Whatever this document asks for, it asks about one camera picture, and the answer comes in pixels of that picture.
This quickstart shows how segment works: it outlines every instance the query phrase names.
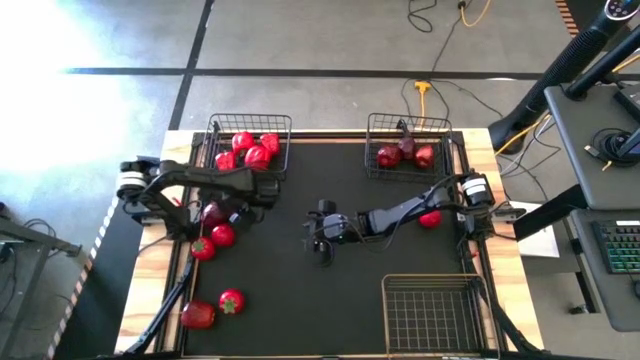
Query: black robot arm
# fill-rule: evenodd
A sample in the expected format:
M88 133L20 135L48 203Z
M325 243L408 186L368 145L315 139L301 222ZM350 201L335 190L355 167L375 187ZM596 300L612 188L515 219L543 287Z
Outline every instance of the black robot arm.
M465 204L452 200L448 183L461 185ZM495 200L484 175L475 172L449 176L427 192L390 209L375 209L358 213L358 223L364 237L390 235L395 228L434 210L453 210L463 214L488 211Z
M462 199L456 195L462 193ZM317 255L313 262L318 266L329 266L334 259L333 244L361 242L368 245L389 237L386 250L393 241L400 225L435 210L453 210L466 215L466 231L476 234L477 221L485 221L495 199L485 175L471 170L470 173L448 176L428 191L388 209L374 209L356 214L355 221L336 213L337 206L329 200L320 200L317 211L307 213L309 221L304 226L309 232L305 248Z
M270 209L280 192L279 182L249 168L226 172L199 168L175 161L141 158L120 164L117 196L125 203L141 204L145 216L160 218L173 240L193 240L200 226L191 221L189 209L177 206L162 194L165 188L180 185L199 188L203 203L215 200L231 216L232 223L251 224L258 220L252 208Z

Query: concrete floor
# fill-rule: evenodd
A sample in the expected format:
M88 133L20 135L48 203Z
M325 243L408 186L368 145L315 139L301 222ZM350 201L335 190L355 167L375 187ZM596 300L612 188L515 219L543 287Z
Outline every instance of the concrete floor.
M477 2L471 17L478 14ZM42 217L61 238L85 245L85 251L90 248L114 194L118 163L137 154L159 154L182 78L55 75L52 70L184 67L203 5L204 0L74 0L30 13L38 17L38 28L47 30L42 31L44 40L38 40L41 47L22 49L28 55L24 61L37 70L7 74L5 85L14 91L3 105L3 117L15 120L3 126L8 136L3 137L5 150L0 155L0 198L16 219ZM441 1L432 9L427 17L435 30L423 34L407 23L406 1L216 0L198 67L428 70L457 18L455 5ZM476 28L456 29L438 70L541 72L569 41L553 0L495 0ZM42 56L42 49L47 56ZM455 82L503 114L532 85ZM180 129L204 129L214 112L288 114L298 129L363 128L369 113L406 112L402 83L195 77ZM454 86L436 85L451 108L454 127L484 127L497 119ZM406 94L416 113L415 91L407 87ZM429 115L445 114L434 92L426 102ZM561 146L555 129L542 139ZM534 145L523 164L536 163L547 151ZM564 152L534 173L549 196L576 182ZM516 200L542 200L526 175L504 182ZM16 346L13 357L36 358L46 351L66 305L55 294L71 294L82 261L55 257L48 262L34 304L37 311L27 320L35 328L49 326L21 334L28 346ZM18 268L21 284L28 277L22 266L27 265ZM6 267L0 268L0 280L5 274ZM568 305L582 302L572 275L532 276L529 282L546 348L569 355L637 358L640 335L614 332L603 315L566 315ZM10 323L15 307L12 304L7 318L0 319L0 331Z

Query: wire basket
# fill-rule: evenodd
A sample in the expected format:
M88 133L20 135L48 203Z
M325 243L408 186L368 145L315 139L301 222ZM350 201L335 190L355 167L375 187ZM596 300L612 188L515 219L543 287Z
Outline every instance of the wire basket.
M472 282L478 275L391 274L382 279L387 354L460 356L489 349L496 339L490 304Z
M247 131L254 140L262 134L277 133L280 137L280 152L273 156L266 171L262 174L273 175L285 180L289 161L289 145L291 143L291 118L286 115L265 114L213 114L205 134L202 167L216 168L215 157L224 151L231 151L231 138L234 134ZM238 167L244 166L244 159L238 158Z
M396 146L404 135L403 126L406 126L415 140L416 149L425 145L433 147L432 166L420 168L413 160L402 160L393 168L381 167L378 164L378 151L383 146ZM435 184L444 176L453 173L450 138L451 123L446 119L373 113L369 115L367 124L364 154L367 175L371 179Z

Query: black pole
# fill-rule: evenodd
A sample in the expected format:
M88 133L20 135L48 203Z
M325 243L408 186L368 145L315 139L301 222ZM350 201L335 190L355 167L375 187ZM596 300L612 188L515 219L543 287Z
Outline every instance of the black pole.
M613 69L618 66L624 59L628 58L640 47L640 26L636 26L633 32L627 36L613 50L609 51L607 55L603 56L595 65L593 65L587 72L580 76L569 88L566 90L568 97L572 99L579 99L586 94L598 81L604 79L609 75Z
M634 2L633 11L638 8ZM547 110L544 89L573 81L600 54L613 35L620 30L629 19L614 20L604 10L596 16L593 23L583 29L556 60L549 66L527 95L513 111L504 119L489 126L491 143L495 150L500 149L513 136L531 126ZM515 154L522 150L524 136L514 141L503 153Z

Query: black floor stripe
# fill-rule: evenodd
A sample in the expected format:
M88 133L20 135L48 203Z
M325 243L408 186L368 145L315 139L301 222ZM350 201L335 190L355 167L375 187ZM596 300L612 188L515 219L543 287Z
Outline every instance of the black floor stripe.
M184 106L187 102L189 95L189 89L191 88L191 80L193 75L191 71L198 65L198 58L200 57L200 50L202 49L202 43L204 37L207 34L207 25L209 22L209 15L211 15L211 9L213 8L214 0L206 0L204 8L202 9L202 15L200 16L200 22L198 23L198 30L196 30L196 37L193 40L193 46L191 46L191 53L189 54L189 60L187 61L187 68L185 69L185 75L180 84L180 90L178 90L178 96L176 97L176 104L173 107L173 113L171 114L171 120L169 121L169 130L178 130L180 127L180 121L182 121L182 114L184 113Z
M63 74L70 75L152 75L175 76L184 75L187 70L180 68L66 68Z
M403 70L314 70L314 69L179 69L179 68L68 68L65 74L86 75L191 75L246 76L246 77L337 77L337 78L389 78L389 79L452 79L452 80L538 80L542 73L527 72L475 72L475 71L403 71ZM623 81L640 81L640 74L620 74ZM186 101L191 79L180 86L182 101Z

